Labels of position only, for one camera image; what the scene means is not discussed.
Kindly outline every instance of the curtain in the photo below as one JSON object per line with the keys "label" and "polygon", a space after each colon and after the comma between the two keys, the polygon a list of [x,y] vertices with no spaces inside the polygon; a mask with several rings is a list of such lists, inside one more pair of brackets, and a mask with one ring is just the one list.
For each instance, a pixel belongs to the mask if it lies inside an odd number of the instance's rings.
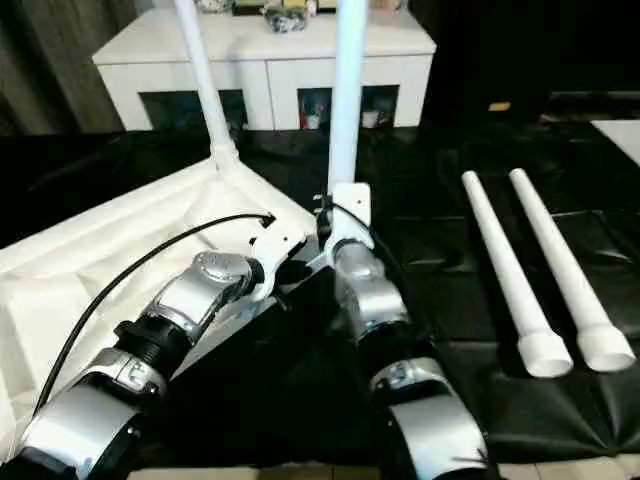
{"label": "curtain", "polygon": [[0,1],[0,135],[122,130],[91,56],[133,0]]}

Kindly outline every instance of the white dresser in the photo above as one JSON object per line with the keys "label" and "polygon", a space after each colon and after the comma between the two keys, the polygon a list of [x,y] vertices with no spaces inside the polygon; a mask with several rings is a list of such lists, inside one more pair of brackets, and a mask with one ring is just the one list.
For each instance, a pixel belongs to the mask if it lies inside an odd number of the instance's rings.
{"label": "white dresser", "polygon": [[[201,19],[223,103],[225,91],[241,92],[236,99],[244,103],[248,128],[298,129],[299,92],[333,86],[335,15],[312,18],[306,30],[284,35],[273,33],[259,16],[210,14]],[[435,43],[408,11],[371,12],[363,85],[397,89],[394,126],[420,122],[435,50]],[[175,96],[195,91],[176,13],[171,8],[144,13],[101,48],[93,61],[127,130],[158,126],[152,111],[158,100],[171,104],[172,92]],[[189,95],[189,101],[197,105],[194,94]],[[180,115],[177,110],[169,110],[166,115]]]}

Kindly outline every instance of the item on cabinet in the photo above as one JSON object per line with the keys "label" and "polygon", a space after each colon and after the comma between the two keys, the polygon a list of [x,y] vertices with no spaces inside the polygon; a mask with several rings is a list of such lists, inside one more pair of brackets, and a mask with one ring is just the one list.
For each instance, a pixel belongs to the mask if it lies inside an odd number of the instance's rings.
{"label": "item on cabinet", "polygon": [[265,0],[235,0],[232,6],[232,12],[234,15],[260,15],[263,8],[275,5],[274,1]]}
{"label": "item on cabinet", "polygon": [[331,119],[331,89],[313,88],[299,90],[300,128],[318,130]]}
{"label": "item on cabinet", "polygon": [[307,0],[307,15],[315,17],[318,14],[318,0]]}
{"label": "item on cabinet", "polygon": [[306,8],[266,7],[263,14],[275,33],[298,32],[307,28]]}
{"label": "item on cabinet", "polygon": [[398,10],[402,0],[371,0],[371,8],[377,10]]}
{"label": "item on cabinet", "polygon": [[231,8],[232,0],[194,0],[203,13],[222,13]]}

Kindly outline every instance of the black tabletop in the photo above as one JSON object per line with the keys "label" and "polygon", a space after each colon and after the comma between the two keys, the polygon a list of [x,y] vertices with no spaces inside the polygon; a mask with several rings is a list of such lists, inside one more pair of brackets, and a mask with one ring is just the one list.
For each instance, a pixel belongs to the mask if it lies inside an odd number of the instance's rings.
{"label": "black tabletop", "polygon": [[[5,205],[24,215],[4,244],[206,156],[203,135],[128,133],[0,140],[20,145]],[[241,159],[308,209],[326,182],[323,132],[243,134]],[[418,336],[435,339],[454,385],[502,462],[640,451],[640,367],[596,374],[506,174],[525,168],[612,321],[640,353],[640,168],[588,124],[363,132],[358,177],[373,225],[404,269]],[[553,328],[574,361],[528,377],[460,175],[477,170]],[[374,463],[370,410],[330,272],[291,295],[174,381],[154,465]]]}

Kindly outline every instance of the white pole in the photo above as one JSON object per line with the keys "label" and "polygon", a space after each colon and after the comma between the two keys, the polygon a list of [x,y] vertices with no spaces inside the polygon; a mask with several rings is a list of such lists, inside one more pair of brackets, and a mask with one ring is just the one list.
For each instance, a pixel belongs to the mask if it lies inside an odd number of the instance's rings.
{"label": "white pole", "polygon": [[562,338],[551,330],[478,176],[465,172],[462,182],[520,336],[518,350],[525,368],[534,377],[564,375],[573,366],[571,356]]}
{"label": "white pole", "polygon": [[331,104],[328,193],[333,192],[337,183],[351,183],[355,179],[368,16],[369,0],[338,2],[338,51]]}
{"label": "white pole", "polygon": [[578,346],[587,365],[599,372],[630,366],[635,355],[629,342],[611,323],[529,177],[521,168],[509,177],[578,328]]}
{"label": "white pole", "polygon": [[209,56],[198,23],[196,5],[193,0],[175,0],[175,5],[191,59],[191,68],[198,88],[202,113],[211,138],[211,155],[216,164],[224,162],[221,157],[237,158],[238,152],[229,135],[220,95],[213,83]]}

